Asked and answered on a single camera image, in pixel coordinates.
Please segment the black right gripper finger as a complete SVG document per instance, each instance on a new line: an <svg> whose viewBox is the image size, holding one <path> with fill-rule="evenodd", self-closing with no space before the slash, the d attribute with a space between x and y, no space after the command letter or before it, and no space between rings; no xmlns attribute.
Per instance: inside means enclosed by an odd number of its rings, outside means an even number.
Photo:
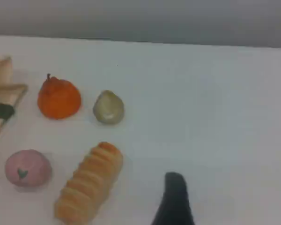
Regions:
<svg viewBox="0 0 281 225"><path fill-rule="evenodd" d="M153 225L194 225L187 184L182 174L167 172L164 193Z"/></svg>

